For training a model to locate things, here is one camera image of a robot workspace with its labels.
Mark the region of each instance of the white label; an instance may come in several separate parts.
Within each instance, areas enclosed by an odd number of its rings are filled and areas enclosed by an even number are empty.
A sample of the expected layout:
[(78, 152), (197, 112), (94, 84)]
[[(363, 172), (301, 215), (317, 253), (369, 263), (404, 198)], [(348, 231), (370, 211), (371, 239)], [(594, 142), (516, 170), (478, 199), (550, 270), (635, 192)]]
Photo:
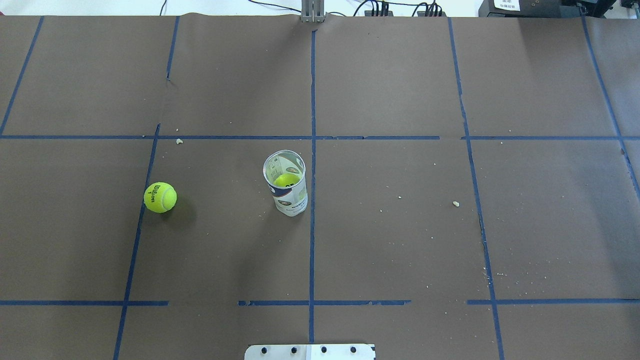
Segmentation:
[(493, 0), (493, 5), (496, 8), (509, 10), (512, 12), (520, 11), (520, 0)]

